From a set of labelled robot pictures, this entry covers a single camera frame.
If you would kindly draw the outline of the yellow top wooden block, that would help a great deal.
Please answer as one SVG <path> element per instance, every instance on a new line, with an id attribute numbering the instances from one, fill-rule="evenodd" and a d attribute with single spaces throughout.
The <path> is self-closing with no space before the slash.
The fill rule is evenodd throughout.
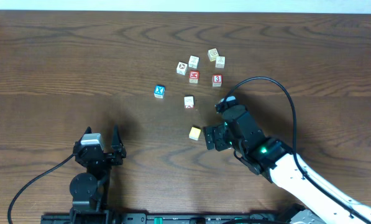
<path id="1" fill-rule="evenodd" d="M 201 134 L 201 129 L 193 126 L 190 130 L 188 137 L 192 140 L 197 141 L 200 137 L 200 134 Z"/>

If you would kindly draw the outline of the red A wooden block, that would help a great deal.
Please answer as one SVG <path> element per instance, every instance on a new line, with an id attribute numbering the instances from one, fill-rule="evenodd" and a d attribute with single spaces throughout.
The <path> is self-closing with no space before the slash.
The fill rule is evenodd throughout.
<path id="1" fill-rule="evenodd" d="M 194 108 L 194 97 L 193 96 L 185 96 L 184 97 L 184 106 L 186 109 Z"/>

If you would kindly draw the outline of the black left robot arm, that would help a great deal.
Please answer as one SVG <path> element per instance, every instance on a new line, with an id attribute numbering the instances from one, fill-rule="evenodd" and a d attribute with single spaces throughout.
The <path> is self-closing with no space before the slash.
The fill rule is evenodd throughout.
<path id="1" fill-rule="evenodd" d="M 104 141 L 99 133 L 88 127 L 73 146 L 75 161 L 86 168 L 70 183 L 73 209 L 77 212 L 101 212 L 108 205 L 110 173 L 113 166 L 123 164 L 126 149 L 117 126 L 113 129 L 112 152 L 104 151 Z"/>

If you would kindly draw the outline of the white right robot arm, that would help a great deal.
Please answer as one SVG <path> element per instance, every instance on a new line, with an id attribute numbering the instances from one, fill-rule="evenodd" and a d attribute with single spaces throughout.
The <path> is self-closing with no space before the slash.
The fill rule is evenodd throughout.
<path id="1" fill-rule="evenodd" d="M 222 119 L 203 129 L 208 149 L 232 148 L 252 173 L 294 195 L 326 223 L 371 223 L 371 207 L 332 185 L 283 141 L 264 135 L 245 106 L 228 108 Z"/>

